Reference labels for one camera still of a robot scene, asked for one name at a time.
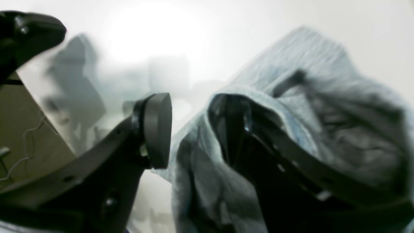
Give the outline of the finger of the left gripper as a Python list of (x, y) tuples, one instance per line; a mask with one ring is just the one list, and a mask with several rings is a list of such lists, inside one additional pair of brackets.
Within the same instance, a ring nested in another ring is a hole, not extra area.
[(60, 45), (67, 29), (57, 18), (34, 12), (1, 11), (1, 84), (33, 57)]

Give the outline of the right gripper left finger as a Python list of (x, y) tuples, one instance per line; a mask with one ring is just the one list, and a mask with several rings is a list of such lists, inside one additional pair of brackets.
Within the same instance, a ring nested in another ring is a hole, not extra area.
[(13, 233), (124, 233), (146, 169), (169, 163), (169, 93), (137, 101), (132, 114), (84, 155), (1, 192), (1, 229)]

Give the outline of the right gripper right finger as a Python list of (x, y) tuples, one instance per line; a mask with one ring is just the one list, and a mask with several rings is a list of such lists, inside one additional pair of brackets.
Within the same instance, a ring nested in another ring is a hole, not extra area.
[(270, 232), (401, 233), (413, 219), (401, 185), (383, 191), (324, 165), (247, 97), (219, 94), (209, 118), (224, 161), (253, 184)]

